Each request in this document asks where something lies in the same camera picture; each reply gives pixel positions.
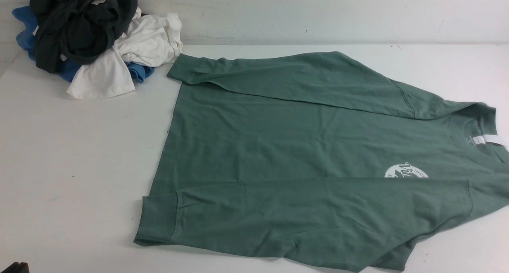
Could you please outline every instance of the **fabric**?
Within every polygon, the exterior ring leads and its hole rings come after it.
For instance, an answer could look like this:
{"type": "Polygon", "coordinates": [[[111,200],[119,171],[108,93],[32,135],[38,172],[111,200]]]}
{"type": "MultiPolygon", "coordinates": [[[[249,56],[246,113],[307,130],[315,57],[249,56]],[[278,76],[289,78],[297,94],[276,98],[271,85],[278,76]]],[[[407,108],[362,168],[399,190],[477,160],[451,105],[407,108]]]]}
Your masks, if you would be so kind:
{"type": "Polygon", "coordinates": [[[91,65],[82,66],[67,93],[76,99],[107,99],[135,90],[132,79],[126,77],[143,81],[138,73],[144,72],[147,77],[153,73],[150,66],[173,62],[182,48],[181,28],[176,14],[142,17],[138,8],[126,33],[115,41],[113,51],[107,51],[91,65]],[[141,65],[132,67],[133,60],[141,65]],[[131,69],[125,67],[124,61],[131,69]]]}
{"type": "Polygon", "coordinates": [[[155,70],[153,67],[143,66],[134,62],[126,63],[126,66],[129,73],[131,73],[131,78],[139,83],[145,82],[145,79],[154,74],[155,70]]]}
{"type": "Polygon", "coordinates": [[[422,239],[509,204],[495,109],[345,55],[212,60],[183,81],[134,242],[402,271],[422,239]]]}
{"type": "Polygon", "coordinates": [[[67,93],[76,99],[107,99],[134,90],[131,73],[113,45],[93,64],[81,66],[67,93]]]}
{"type": "MultiPolygon", "coordinates": [[[[16,41],[18,45],[23,49],[26,50],[29,54],[29,58],[33,61],[35,61],[35,57],[33,55],[33,41],[35,36],[33,35],[33,32],[37,28],[37,18],[30,10],[29,6],[24,6],[22,8],[15,8],[12,10],[13,16],[21,21],[26,29],[20,32],[18,36],[16,37],[16,41]]],[[[60,65],[60,72],[58,72],[58,75],[62,77],[67,82],[71,82],[74,78],[74,75],[76,75],[76,72],[78,69],[80,69],[81,65],[76,64],[70,59],[67,59],[66,61],[63,61],[60,65]]],[[[146,78],[148,78],[151,74],[154,73],[153,67],[148,66],[142,66],[134,62],[126,63],[127,69],[129,69],[129,72],[131,73],[131,77],[135,80],[137,80],[140,83],[143,83],[146,78]]]]}
{"type": "MultiPolygon", "coordinates": [[[[26,50],[29,54],[29,58],[35,61],[35,56],[33,55],[33,43],[35,41],[35,36],[33,32],[37,28],[37,18],[30,10],[29,6],[24,6],[22,8],[15,8],[12,10],[12,15],[21,21],[26,29],[23,30],[16,37],[16,42],[23,49],[26,50]]],[[[60,68],[58,70],[58,75],[62,77],[65,81],[71,82],[74,78],[74,75],[80,69],[81,65],[78,65],[74,61],[67,59],[66,61],[60,62],[60,68]]]]}
{"type": "Polygon", "coordinates": [[[77,64],[93,63],[127,29],[137,5],[138,0],[30,0],[39,26],[37,67],[60,72],[61,54],[77,64]]]}
{"type": "Polygon", "coordinates": [[[171,63],[182,51],[177,14],[149,14],[133,19],[116,45],[125,62],[157,67],[171,63]]]}

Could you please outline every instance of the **sleeve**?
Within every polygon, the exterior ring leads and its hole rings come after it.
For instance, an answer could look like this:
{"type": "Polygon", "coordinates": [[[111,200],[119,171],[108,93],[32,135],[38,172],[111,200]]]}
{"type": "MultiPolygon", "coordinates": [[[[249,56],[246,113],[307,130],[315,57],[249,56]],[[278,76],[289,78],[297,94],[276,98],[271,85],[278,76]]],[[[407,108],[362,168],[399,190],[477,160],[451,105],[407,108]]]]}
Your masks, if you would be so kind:
{"type": "Polygon", "coordinates": [[[400,244],[463,222],[468,181],[249,182],[144,197],[135,242],[284,257],[359,272],[400,244]]]}
{"type": "Polygon", "coordinates": [[[241,94],[409,119],[435,119],[473,104],[393,81],[339,52],[235,60],[181,54],[167,76],[189,85],[211,83],[241,94]]]}

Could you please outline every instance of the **sleeve hem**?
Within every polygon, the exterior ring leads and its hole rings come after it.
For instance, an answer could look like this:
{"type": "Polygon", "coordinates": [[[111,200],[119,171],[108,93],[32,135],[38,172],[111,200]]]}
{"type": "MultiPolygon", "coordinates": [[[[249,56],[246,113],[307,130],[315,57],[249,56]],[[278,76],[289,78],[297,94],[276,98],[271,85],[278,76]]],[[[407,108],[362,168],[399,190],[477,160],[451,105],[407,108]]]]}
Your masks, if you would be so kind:
{"type": "Polygon", "coordinates": [[[142,218],[134,242],[142,246],[173,244],[180,220],[178,194],[143,197],[142,218]]]}
{"type": "Polygon", "coordinates": [[[167,77],[189,83],[192,81],[194,72],[202,66],[203,61],[203,58],[180,54],[169,70],[167,77]]]}

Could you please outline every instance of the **seam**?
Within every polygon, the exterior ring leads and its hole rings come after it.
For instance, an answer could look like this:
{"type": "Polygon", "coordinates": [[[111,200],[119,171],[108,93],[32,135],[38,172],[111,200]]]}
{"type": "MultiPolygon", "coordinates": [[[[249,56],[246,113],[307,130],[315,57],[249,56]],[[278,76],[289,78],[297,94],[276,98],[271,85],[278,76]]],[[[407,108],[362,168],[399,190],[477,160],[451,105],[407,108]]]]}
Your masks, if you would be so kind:
{"type": "Polygon", "coordinates": [[[470,193],[470,180],[468,180],[468,179],[467,179],[467,196],[468,196],[468,199],[470,200],[470,211],[468,212],[467,216],[460,222],[460,224],[463,224],[463,222],[465,222],[465,220],[467,220],[467,218],[470,217],[470,215],[472,214],[472,211],[474,209],[474,202],[472,200],[472,195],[470,193]]]}
{"type": "Polygon", "coordinates": [[[180,229],[181,229],[180,228],[180,220],[182,217],[182,211],[181,211],[182,199],[181,199],[180,193],[178,191],[175,191],[175,196],[177,199],[177,209],[175,210],[175,224],[173,226],[173,232],[171,233],[171,236],[169,237],[170,241],[171,241],[171,239],[174,239],[175,237],[177,237],[180,234],[180,229]]]}
{"type": "Polygon", "coordinates": [[[407,99],[407,96],[405,95],[405,92],[403,91],[403,89],[401,89],[400,86],[392,83],[387,77],[383,76],[385,78],[385,80],[387,81],[387,83],[391,84],[392,86],[395,86],[396,88],[398,88],[401,92],[401,95],[403,96],[403,100],[405,100],[405,103],[407,104],[408,108],[410,110],[412,110],[412,113],[413,113],[413,118],[415,119],[415,110],[412,108],[412,106],[410,105],[410,103],[408,102],[408,99],[407,99]]]}
{"type": "MultiPolygon", "coordinates": [[[[200,63],[200,66],[199,66],[198,68],[196,68],[195,70],[200,70],[200,69],[202,68],[202,66],[203,66],[203,63],[205,63],[205,58],[202,58],[202,63],[200,63]]],[[[193,79],[194,79],[194,74],[195,74],[195,73],[196,73],[196,72],[194,72],[194,71],[193,71],[193,72],[191,72],[191,81],[189,81],[189,82],[192,82],[192,81],[193,81],[193,79]]]]}

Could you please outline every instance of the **pile of clothes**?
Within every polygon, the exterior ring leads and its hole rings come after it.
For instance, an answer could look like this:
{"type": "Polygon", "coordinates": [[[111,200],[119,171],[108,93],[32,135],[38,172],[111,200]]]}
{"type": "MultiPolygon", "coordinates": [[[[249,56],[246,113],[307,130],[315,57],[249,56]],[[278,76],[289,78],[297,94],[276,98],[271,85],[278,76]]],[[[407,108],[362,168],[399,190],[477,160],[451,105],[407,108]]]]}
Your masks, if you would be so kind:
{"type": "Polygon", "coordinates": [[[138,0],[30,0],[12,14],[26,30],[16,41],[36,66],[59,74],[76,99],[135,90],[182,52],[175,13],[142,14],[138,0]]]}

